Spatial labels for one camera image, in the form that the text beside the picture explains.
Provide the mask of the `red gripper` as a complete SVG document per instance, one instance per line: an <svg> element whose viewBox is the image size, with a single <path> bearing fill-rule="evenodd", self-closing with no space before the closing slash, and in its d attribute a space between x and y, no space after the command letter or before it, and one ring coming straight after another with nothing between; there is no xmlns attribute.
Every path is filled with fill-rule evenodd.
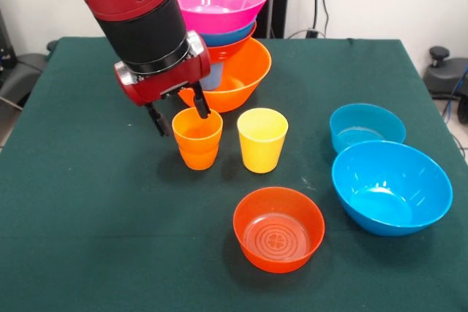
<svg viewBox="0 0 468 312"><path fill-rule="evenodd" d="M185 43L188 45L186 56L162 72L140 74L131 71L122 61L114 64L114 72L124 93L136 105L145 105L162 137L170 136L170 125L152 102L168 94L176 93L186 86L192 86L195 94L194 104L199 116L206 119L211 113L199 82L211 71L208 49L199 34L188 34Z"/></svg>

